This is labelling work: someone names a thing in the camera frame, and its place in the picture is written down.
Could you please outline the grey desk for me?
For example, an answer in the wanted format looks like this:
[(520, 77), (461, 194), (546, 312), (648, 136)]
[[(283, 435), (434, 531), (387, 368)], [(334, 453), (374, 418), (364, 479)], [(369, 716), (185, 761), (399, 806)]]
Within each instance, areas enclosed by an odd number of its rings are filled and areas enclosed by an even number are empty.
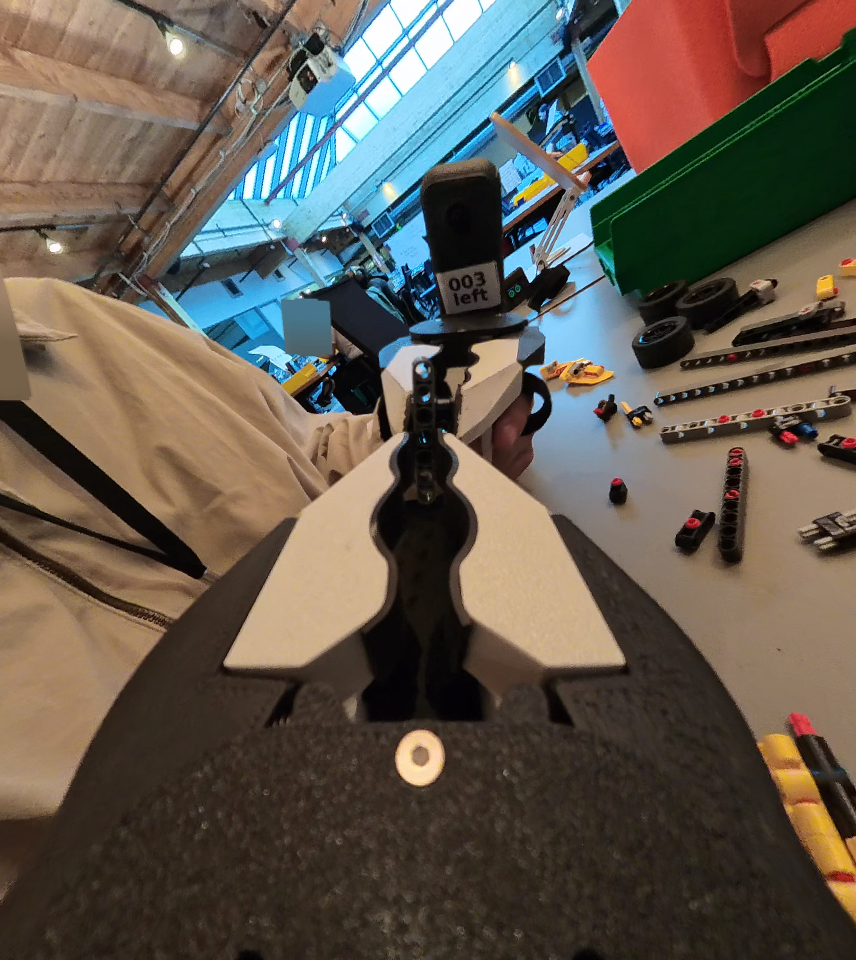
[[(650, 403), (718, 371), (642, 370), (631, 350), (641, 326), (635, 301), (601, 277), (591, 249), (574, 275), (587, 286), (540, 320), (546, 358), (586, 358), (615, 376), (554, 397), (524, 485), (577, 523), (686, 630), (756, 735), (781, 732), (790, 713), (806, 714), (856, 786), (856, 549), (822, 553), (798, 537), (818, 517), (856, 509), (856, 467), (812, 444), (787, 449), (764, 432), (748, 434), (744, 559), (724, 562), (715, 533), (686, 557), (675, 534), (693, 508), (718, 508), (724, 452), (737, 439), (665, 445), (658, 435), (684, 421), (824, 399), (832, 386), (856, 387), (856, 366), (668, 407), (640, 430), (622, 414), (603, 425), (591, 410), (604, 395)], [(856, 403), (818, 430), (856, 438)], [(622, 506), (609, 500), (615, 477), (627, 486)]]

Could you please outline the skylight window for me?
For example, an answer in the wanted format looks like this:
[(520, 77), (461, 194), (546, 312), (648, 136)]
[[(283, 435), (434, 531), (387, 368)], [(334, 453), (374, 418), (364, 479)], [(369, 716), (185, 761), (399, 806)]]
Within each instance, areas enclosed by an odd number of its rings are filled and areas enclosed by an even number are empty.
[(386, 4), (342, 59), (353, 81), (334, 107), (300, 111), (228, 196), (272, 204), (310, 198), (338, 164), (486, 16), (494, 1)]

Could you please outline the green plastic bin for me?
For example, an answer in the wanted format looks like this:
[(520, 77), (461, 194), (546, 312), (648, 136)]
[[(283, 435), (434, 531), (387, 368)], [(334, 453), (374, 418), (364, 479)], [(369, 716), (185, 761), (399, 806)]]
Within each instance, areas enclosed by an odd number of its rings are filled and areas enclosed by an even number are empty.
[(700, 280), (856, 198), (856, 28), (591, 210), (621, 293)]

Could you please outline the black frame grey pins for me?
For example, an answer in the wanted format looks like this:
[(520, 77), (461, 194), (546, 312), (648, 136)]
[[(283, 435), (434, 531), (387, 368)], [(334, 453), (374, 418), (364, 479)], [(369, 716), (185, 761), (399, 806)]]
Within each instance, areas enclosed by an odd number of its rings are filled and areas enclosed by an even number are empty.
[(411, 483), (422, 506), (434, 503), (438, 493), (438, 394), (433, 363), (418, 358), (411, 367), (408, 441)]

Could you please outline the yellow toy car hood assembly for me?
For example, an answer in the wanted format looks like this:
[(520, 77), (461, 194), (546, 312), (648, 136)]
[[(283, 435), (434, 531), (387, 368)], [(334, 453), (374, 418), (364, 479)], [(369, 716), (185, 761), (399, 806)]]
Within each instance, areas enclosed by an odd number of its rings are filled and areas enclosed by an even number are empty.
[(856, 924), (856, 787), (806, 714), (787, 716), (788, 734), (757, 747), (794, 833), (833, 896)]

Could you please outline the long dark grey beam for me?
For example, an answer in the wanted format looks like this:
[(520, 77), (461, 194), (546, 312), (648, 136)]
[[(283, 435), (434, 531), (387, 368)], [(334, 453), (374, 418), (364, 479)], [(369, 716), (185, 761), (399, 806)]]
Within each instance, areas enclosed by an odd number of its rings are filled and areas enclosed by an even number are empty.
[(856, 344), (856, 325), (690, 354), (679, 362), (679, 367), (681, 370), (695, 370), (728, 366), (767, 357), (832, 350), (853, 344)]
[(661, 393), (653, 399), (653, 405), (657, 408), (673, 406), (848, 366), (856, 366), (856, 342), (830, 349), (817, 356), (793, 358), (791, 363), (784, 359), (754, 373), (732, 374), (706, 385)]

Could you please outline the red plastic bin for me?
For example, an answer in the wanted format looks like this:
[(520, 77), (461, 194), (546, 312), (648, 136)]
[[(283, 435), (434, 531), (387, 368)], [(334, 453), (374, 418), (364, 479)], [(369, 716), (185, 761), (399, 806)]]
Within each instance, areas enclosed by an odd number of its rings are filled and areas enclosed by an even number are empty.
[(588, 61), (639, 174), (856, 28), (856, 1), (634, 1)]

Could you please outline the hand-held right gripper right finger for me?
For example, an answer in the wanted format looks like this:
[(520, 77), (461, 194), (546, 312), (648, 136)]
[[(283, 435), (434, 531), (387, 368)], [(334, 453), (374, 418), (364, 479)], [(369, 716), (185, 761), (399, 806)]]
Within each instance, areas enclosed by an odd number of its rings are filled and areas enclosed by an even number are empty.
[(442, 441), (468, 519), (450, 575), (464, 670), (495, 705), (518, 686), (622, 671), (626, 655), (552, 513), (459, 438)]

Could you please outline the yellow table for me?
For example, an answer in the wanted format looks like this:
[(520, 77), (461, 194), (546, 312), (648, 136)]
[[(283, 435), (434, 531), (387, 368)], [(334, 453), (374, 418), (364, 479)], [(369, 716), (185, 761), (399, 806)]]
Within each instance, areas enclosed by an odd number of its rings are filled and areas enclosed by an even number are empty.
[[(560, 154), (556, 161), (567, 171), (574, 171), (580, 168), (589, 158), (588, 145), (585, 142), (578, 142), (570, 150)], [(540, 171), (534, 171), (527, 176), (524, 181), (518, 185), (517, 192), (510, 199), (510, 206), (513, 210), (518, 209), (529, 203), (543, 190), (555, 185), (555, 180), (548, 174)]]

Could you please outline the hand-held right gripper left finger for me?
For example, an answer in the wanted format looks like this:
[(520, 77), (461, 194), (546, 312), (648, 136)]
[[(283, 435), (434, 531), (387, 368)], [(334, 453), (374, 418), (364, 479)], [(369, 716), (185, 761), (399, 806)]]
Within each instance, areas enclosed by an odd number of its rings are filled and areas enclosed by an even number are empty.
[(407, 513), (399, 434), (302, 510), (223, 660), (240, 677), (321, 683), (372, 718), (406, 715), (418, 640), (399, 600)]

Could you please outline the person's left hand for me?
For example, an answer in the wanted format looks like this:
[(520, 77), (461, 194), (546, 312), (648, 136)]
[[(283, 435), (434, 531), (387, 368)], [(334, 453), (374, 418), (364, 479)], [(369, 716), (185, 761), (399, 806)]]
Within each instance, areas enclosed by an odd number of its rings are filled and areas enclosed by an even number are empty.
[(522, 392), (492, 426), (491, 462), (510, 481), (518, 481), (534, 460), (533, 437), (523, 433), (533, 406)]

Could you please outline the light grey beam red pins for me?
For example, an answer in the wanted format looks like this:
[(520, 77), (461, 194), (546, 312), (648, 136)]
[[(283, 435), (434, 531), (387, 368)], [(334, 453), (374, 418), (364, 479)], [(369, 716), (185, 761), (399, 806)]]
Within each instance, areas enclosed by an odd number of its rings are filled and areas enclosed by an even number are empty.
[(758, 408), (739, 414), (689, 421), (662, 427), (658, 438), (666, 446), (768, 431), (773, 426), (817, 425), (851, 414), (852, 398), (844, 393), (787, 406)]

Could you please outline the person's left forearm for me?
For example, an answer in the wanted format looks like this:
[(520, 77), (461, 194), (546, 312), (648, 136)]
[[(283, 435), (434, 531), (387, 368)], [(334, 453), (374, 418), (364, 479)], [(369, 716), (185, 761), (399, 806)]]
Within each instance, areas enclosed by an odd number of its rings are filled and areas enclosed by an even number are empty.
[(378, 405), (369, 414), (303, 414), (298, 446), (311, 468), (302, 483), (310, 498), (330, 489), (382, 446), (381, 413)]

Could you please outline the black beam with red pins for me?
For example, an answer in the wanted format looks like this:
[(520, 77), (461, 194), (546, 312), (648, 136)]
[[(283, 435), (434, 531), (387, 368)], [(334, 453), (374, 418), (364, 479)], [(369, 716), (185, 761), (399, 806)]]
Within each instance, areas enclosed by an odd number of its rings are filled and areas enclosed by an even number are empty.
[(740, 563), (744, 555), (747, 517), (749, 461), (742, 446), (732, 447), (725, 456), (722, 498), (717, 514), (718, 551), (729, 564)]

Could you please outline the black connector white axles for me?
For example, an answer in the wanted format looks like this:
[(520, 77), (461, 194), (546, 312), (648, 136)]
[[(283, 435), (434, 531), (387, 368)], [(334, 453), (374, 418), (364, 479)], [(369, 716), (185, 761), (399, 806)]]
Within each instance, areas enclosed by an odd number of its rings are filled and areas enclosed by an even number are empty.
[(814, 518), (797, 530), (797, 536), (821, 553), (856, 549), (856, 509), (833, 511)]

